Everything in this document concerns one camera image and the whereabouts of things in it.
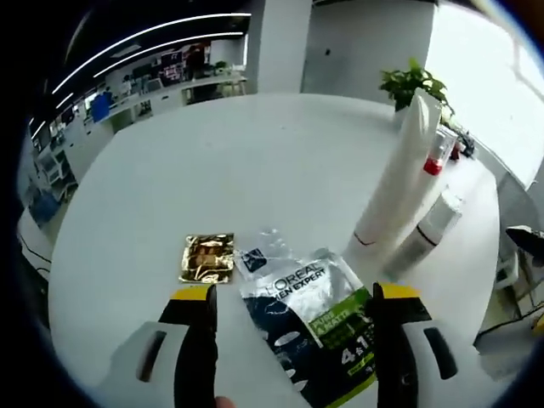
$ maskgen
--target ceiling light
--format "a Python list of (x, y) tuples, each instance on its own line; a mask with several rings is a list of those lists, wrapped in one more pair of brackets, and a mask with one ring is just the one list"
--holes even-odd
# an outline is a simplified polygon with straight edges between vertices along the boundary
[(45, 125), (45, 121), (43, 121), (42, 123), (40, 123), (40, 126), (37, 127), (36, 132), (34, 132), (34, 134), (32, 135), (31, 139), (34, 139), (34, 138), (36, 137), (37, 133), (38, 133), (40, 130), (42, 130), (43, 125)]
[(124, 57), (125, 55), (130, 54), (133, 51), (136, 51), (137, 49), (140, 49), (140, 48), (142, 48), (142, 47), (139, 44), (129, 45), (128, 47), (123, 48), (118, 53), (113, 54), (110, 58), (121, 58), (121, 57)]
[(162, 28), (162, 27), (172, 26), (174, 24), (185, 23), (187, 21), (214, 19), (214, 18), (217, 18), (217, 17), (250, 17), (250, 16), (251, 16), (250, 13), (219, 13), (219, 14), (197, 15), (195, 17), (189, 17), (187, 19), (169, 21), (167, 23), (155, 25), (154, 27), (148, 28), (146, 30), (139, 31), (139, 32), (133, 34), (132, 36), (129, 36), (127, 38), (124, 38), (124, 39), (114, 43), (114, 44), (111, 44), (108, 48), (104, 48), (102, 51), (100, 51), (99, 53), (97, 53), (93, 57), (89, 58), (83, 64), (79, 65), (69, 76), (67, 76), (64, 80), (62, 80), (62, 82), (59, 85), (57, 85), (57, 88), (55, 88), (53, 90), (52, 94), (56, 94), (59, 91), (59, 89), (61, 89), (62, 86), (70, 80), (70, 78), (72, 78), (74, 75), (76, 75), (84, 66), (86, 66), (86, 65), (90, 64), (91, 62), (93, 62), (94, 60), (96, 60), (100, 55), (104, 55), (105, 53), (107, 53), (108, 51), (110, 51), (113, 48), (117, 47), (118, 45), (121, 45), (121, 44), (123, 44), (123, 43), (125, 43), (127, 41), (130, 41), (130, 40), (132, 40), (132, 39), (134, 39), (136, 37), (139, 37), (142, 34), (145, 34), (146, 32), (157, 30), (157, 29)]
[(175, 44), (175, 43), (183, 43), (183, 42), (186, 42), (186, 41), (193, 41), (193, 40), (198, 40), (198, 39), (201, 39), (201, 38), (209, 38), (209, 37), (227, 37), (227, 36), (242, 36), (244, 33), (241, 32), (241, 31), (235, 31), (235, 32), (217, 32), (215, 34), (206, 34), (205, 36), (195, 36), (195, 37), (187, 37), (187, 38), (180, 38), (179, 40), (174, 40), (174, 41), (170, 41), (170, 42), (165, 42), (163, 44), (159, 44), (159, 45), (156, 45), (155, 47), (151, 47), (151, 48), (147, 48), (145, 49), (144, 51), (140, 51), (136, 54), (132, 54), (130, 55), (129, 57), (127, 58), (124, 58), (124, 59), (121, 59), (120, 61), (117, 61), (115, 64), (111, 64), (110, 66), (108, 66), (107, 68), (104, 68), (102, 71), (100, 72), (97, 72), (96, 74), (93, 75), (94, 78), (96, 77), (99, 77), (100, 75), (102, 75), (103, 73), (105, 73), (106, 71), (109, 71), (111, 68), (114, 68), (120, 64), (122, 64), (123, 62), (127, 62), (128, 60), (131, 60), (132, 58), (134, 57), (137, 57), (141, 54), (145, 54), (149, 51), (153, 51), (154, 49), (158, 49), (158, 48), (161, 48), (161, 47), (166, 47), (167, 45), (172, 45), (172, 44)]
[(73, 92), (71, 94), (69, 94), (66, 98), (62, 99), (62, 101), (57, 105), (57, 107), (55, 109), (59, 109), (72, 96), (74, 96)]

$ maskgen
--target white tube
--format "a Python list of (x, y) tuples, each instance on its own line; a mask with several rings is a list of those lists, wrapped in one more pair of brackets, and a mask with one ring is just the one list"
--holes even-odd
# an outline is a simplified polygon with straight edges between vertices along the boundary
[(436, 134), (440, 108), (435, 98), (418, 88), (408, 109), (400, 129), (402, 139), (354, 229), (361, 251), (378, 242), (397, 216), (400, 203), (417, 181)]
[(414, 218), (425, 197), (433, 190), (438, 182), (439, 175), (445, 163), (450, 157), (451, 150), (456, 142), (456, 135), (444, 127), (437, 129), (433, 140), (433, 146), (428, 152), (428, 157), (423, 164), (417, 180), (408, 192), (404, 200), (399, 204), (399, 211), (383, 232), (379, 242), (382, 256), (391, 251), (392, 244), (396, 241), (400, 231)]
[(447, 188), (427, 215), (383, 267), (383, 273), (397, 281), (402, 274), (425, 258), (461, 217), (462, 201)]

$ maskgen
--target window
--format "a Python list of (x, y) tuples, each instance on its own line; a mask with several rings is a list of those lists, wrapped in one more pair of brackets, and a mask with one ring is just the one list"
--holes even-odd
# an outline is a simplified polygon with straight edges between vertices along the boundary
[(483, 15), (441, 3), (426, 68), (448, 87), (456, 119), (530, 185), (544, 156), (544, 80), (521, 43)]

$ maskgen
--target white pillar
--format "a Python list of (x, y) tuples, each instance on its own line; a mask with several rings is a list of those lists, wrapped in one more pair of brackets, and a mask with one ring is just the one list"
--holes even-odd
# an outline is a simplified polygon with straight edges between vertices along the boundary
[(252, 0), (246, 75), (250, 93), (299, 93), (312, 0)]

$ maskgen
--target white wall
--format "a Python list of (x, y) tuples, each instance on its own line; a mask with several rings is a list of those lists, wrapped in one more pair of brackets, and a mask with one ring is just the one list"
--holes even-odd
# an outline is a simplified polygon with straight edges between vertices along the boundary
[(212, 41), (210, 64), (225, 61), (228, 65), (241, 65), (244, 52), (244, 39)]
[(392, 104), (380, 70), (425, 65), (435, 6), (412, 0), (354, 0), (314, 7), (303, 92)]
[(299, 93), (311, 0), (253, 0), (246, 76), (249, 92)]
[(252, 14), (252, 17), (249, 20), (249, 28), (247, 30), (249, 41), (247, 43), (246, 90), (250, 94), (255, 94), (258, 90), (258, 67), (261, 32), (263, 30), (264, 3), (265, 0), (252, 0), (248, 10)]
[(536, 175), (535, 182), (529, 188), (529, 196), (533, 199), (538, 208), (541, 228), (544, 229), (544, 162)]

